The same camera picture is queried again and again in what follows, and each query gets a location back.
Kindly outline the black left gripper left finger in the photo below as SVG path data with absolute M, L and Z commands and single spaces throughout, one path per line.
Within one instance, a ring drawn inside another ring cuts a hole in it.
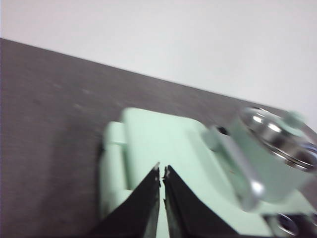
M 92 238 L 155 238 L 160 207 L 159 163 L 131 195 L 95 228 Z

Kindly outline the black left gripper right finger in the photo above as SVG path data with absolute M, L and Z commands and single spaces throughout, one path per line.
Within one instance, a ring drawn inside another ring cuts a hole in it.
M 171 238 L 239 238 L 170 165 L 164 169 L 165 210 Z

